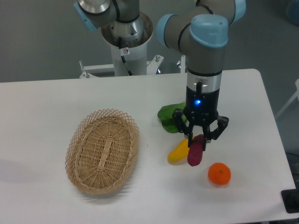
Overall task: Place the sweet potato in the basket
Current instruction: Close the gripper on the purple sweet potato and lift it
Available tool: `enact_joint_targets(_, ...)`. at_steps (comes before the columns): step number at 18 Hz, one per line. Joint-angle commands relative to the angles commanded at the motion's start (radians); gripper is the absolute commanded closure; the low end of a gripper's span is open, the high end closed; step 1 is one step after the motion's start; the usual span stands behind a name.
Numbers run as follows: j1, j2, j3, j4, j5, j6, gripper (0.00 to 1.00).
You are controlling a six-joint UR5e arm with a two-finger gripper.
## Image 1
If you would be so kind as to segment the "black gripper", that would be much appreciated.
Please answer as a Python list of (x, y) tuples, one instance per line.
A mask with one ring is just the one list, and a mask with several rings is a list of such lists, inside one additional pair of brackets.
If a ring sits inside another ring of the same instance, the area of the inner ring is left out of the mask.
[[(193, 142), (193, 124), (201, 126), (204, 135), (203, 151), (206, 150), (206, 144), (211, 140), (217, 140), (223, 131), (227, 128), (229, 118), (218, 116), (217, 106), (219, 92), (202, 93), (196, 95), (196, 92), (186, 88), (185, 108), (176, 108), (172, 114), (174, 123), (180, 133), (183, 133), (188, 139), (188, 147)], [(183, 115), (187, 118), (190, 125), (187, 126), (183, 120)], [(217, 120), (217, 128), (210, 131), (210, 124)]]

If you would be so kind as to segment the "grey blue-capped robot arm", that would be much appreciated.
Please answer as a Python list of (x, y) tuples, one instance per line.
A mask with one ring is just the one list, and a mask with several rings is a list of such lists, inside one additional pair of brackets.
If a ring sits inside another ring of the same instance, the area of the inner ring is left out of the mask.
[(167, 14), (156, 26), (140, 11), (137, 0), (78, 0), (74, 8), (89, 30), (100, 29), (111, 47), (116, 76), (146, 73), (146, 45), (159, 42), (187, 57), (184, 109), (173, 112), (188, 146), (206, 146), (228, 126), (217, 111), (228, 28), (243, 17), (243, 0), (199, 0), (184, 14)]

